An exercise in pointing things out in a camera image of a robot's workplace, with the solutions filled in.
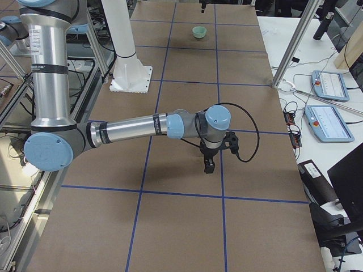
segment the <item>table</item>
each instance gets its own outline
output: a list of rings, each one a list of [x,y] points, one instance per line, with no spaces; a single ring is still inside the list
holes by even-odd
[[[298,20],[296,18],[269,18],[269,17],[258,17],[261,32],[263,34],[263,39],[265,42],[265,46],[267,49],[267,53],[269,55],[269,61],[272,67],[277,67],[282,59],[282,56],[285,52],[285,48],[287,48],[288,43],[292,37],[292,34],[298,24]],[[308,74],[310,75],[313,70],[322,70],[324,71],[332,71],[339,73],[346,73],[348,70],[338,70],[334,66],[334,59],[337,56],[335,53],[335,48],[329,39],[329,37],[325,34],[320,41],[316,41],[313,39],[313,35],[316,29],[319,26],[318,19],[313,19],[307,29],[304,38],[302,39],[298,50],[295,53],[295,57],[300,59],[300,63],[305,62],[318,62],[322,59],[331,58],[329,60],[324,60],[320,63],[310,63],[306,65],[298,65],[297,67],[291,67],[287,70],[284,75],[284,79],[292,82],[294,75],[296,74]],[[357,83],[353,79],[350,73],[344,74],[344,80],[347,87],[357,87]],[[295,77],[295,85],[298,90],[302,90],[304,92],[310,92],[311,90],[311,79],[309,76],[296,76]],[[288,91],[289,85],[286,83],[281,83],[279,86],[282,90]],[[287,102],[295,101],[298,103],[298,109],[302,109],[304,107],[304,103],[294,97],[292,93],[286,93],[284,91],[279,91],[279,96],[282,99],[285,99]],[[357,109],[359,111],[363,111],[363,93],[360,89],[349,90],[350,101],[346,103],[342,103],[348,107]],[[307,97],[297,94],[301,99],[306,101]],[[281,101],[282,108],[285,106],[285,102]],[[309,98],[308,105],[321,105],[320,101],[314,100],[314,98]],[[352,113],[343,111],[339,109],[343,119],[346,122],[354,122],[363,119],[363,116],[357,116]],[[349,129],[353,133],[355,137],[355,141],[351,143],[320,143],[313,132],[310,130],[309,125],[305,118],[302,118],[302,111],[298,111],[296,115],[296,123],[298,126],[302,127],[302,148],[299,158],[297,159],[297,163],[304,162],[306,160],[312,159],[314,163],[318,166],[320,171],[324,174],[325,178],[329,181],[327,171],[337,163],[341,158],[343,158],[346,154],[351,152],[354,148],[360,145],[363,142],[363,126],[362,124],[349,125]],[[332,203],[327,203],[323,205],[328,212],[332,214],[338,214],[338,211]],[[363,268],[363,255],[359,256],[347,256],[344,257],[347,263],[343,264],[342,271],[348,269],[362,269]]]
[[[207,37],[191,29],[202,24]],[[163,137],[102,146],[68,170],[28,271],[324,271],[255,10],[140,1],[137,55],[148,94],[101,90],[91,120],[243,105],[261,131],[241,164],[228,152],[203,173],[193,146]],[[231,108],[247,158],[251,121]]]

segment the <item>black monitor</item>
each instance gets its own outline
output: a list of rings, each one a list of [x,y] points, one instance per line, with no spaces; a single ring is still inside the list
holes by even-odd
[[[363,144],[330,168],[328,175],[348,218],[331,215],[314,203],[310,211],[320,246],[340,256],[353,238],[363,240]],[[347,247],[346,253],[361,253],[358,240]]]
[[[363,144],[330,168],[328,176],[351,220],[344,229],[357,232],[363,240]]]

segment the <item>white pillar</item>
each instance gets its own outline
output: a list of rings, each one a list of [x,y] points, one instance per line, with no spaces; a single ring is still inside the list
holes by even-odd
[[[117,54],[109,89],[146,93],[153,68],[137,58],[126,0],[102,0],[102,5]]]

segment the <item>robotic arm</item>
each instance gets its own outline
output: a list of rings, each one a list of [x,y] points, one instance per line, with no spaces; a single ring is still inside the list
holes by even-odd
[[[238,138],[229,128],[231,114],[221,105],[190,114],[177,110],[119,122],[77,124],[70,117],[66,31],[87,31],[86,0],[18,0],[28,25],[36,99],[36,119],[24,152],[44,171],[57,171],[102,144],[151,135],[200,138],[205,173],[213,173],[213,156],[221,149],[238,154]]]
[[[14,41],[19,50],[29,49],[29,34],[22,21],[16,16],[5,16],[0,19],[0,41],[10,46]]]

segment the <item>small bowl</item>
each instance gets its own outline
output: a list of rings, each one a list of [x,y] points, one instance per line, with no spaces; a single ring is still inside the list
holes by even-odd
[[[193,27],[193,36],[197,39],[204,38],[206,34],[205,27]]]

